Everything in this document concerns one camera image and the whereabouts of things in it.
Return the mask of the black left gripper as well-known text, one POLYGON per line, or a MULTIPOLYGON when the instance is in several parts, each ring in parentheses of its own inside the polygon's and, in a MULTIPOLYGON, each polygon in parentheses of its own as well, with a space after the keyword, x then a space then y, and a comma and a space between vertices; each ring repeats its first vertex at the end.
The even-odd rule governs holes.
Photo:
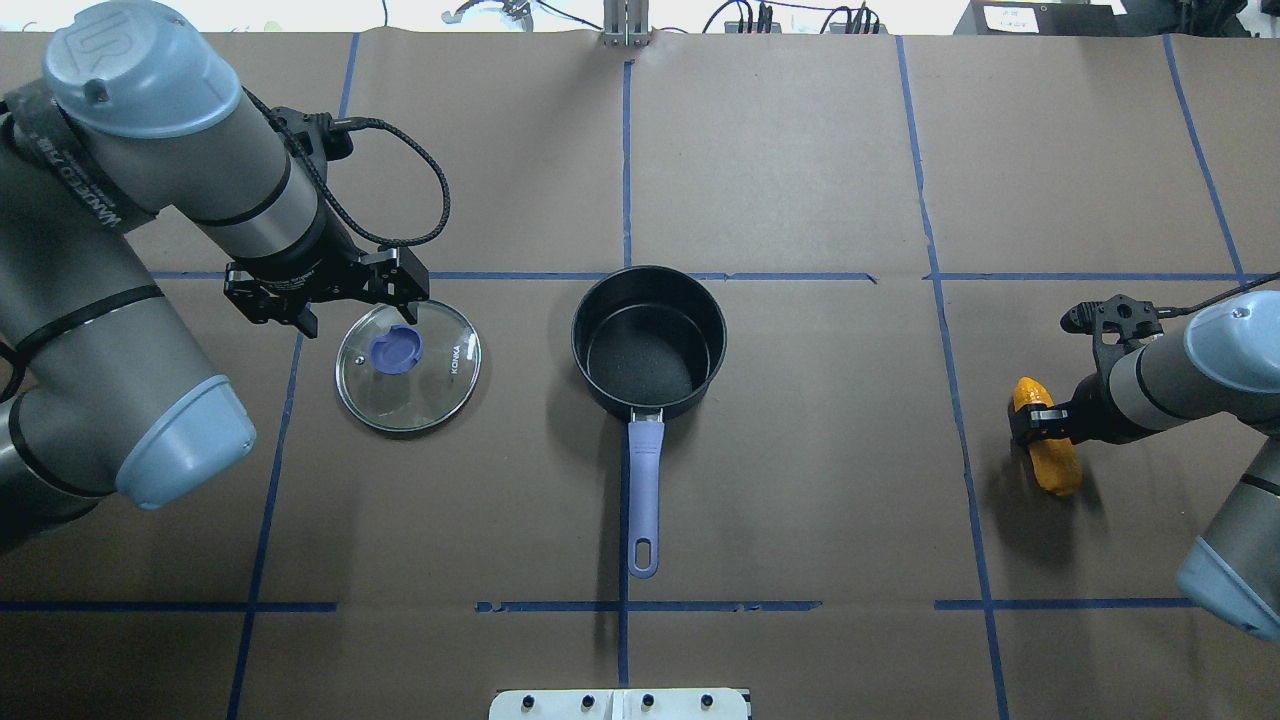
POLYGON ((325 260, 294 281, 266 281, 241 263, 229 263, 223 293, 253 324, 294 325, 307 340, 319 334, 314 304, 356 300, 387 305, 410 325, 419 324, 419 306, 430 299, 428 268, 410 249, 364 252, 355 259, 325 260))

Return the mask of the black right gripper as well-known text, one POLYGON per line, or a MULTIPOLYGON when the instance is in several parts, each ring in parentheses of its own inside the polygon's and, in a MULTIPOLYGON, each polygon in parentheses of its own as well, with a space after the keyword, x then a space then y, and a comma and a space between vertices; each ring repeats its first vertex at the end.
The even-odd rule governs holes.
POLYGON ((1062 407, 1023 405, 1010 409, 1007 423, 1016 446, 1048 439, 1070 439, 1074 445, 1087 441, 1126 445, 1140 439, 1140 427, 1119 410, 1101 375, 1083 379, 1062 407))

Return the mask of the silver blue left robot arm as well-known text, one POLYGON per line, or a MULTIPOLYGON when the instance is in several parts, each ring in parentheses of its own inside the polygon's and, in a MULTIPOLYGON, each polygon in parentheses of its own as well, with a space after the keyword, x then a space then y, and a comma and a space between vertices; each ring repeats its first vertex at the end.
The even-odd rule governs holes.
POLYGON ((227 256, 253 324, 312 338, 314 304, 428 299, 413 247, 358 224, 326 183, 376 118, 270 108, 175 9, 79 12, 44 73, 3 96, 3 550, 113 495, 160 509, 234 466, 257 433, 128 234, 174 209, 227 256))

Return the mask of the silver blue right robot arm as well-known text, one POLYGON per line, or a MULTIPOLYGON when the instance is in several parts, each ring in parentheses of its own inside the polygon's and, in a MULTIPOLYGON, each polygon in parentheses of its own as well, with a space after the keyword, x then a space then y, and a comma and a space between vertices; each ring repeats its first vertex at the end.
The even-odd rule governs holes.
POLYGON ((1075 447, 1126 445, 1219 414, 1263 443, 1178 573, 1194 605, 1261 641, 1279 634, 1277 293, 1222 293, 1203 306, 1156 307, 1126 295, 1068 310, 1064 331, 1091 337, 1094 372, 1057 404, 1016 383, 1007 419, 1043 491, 1083 482, 1075 447))

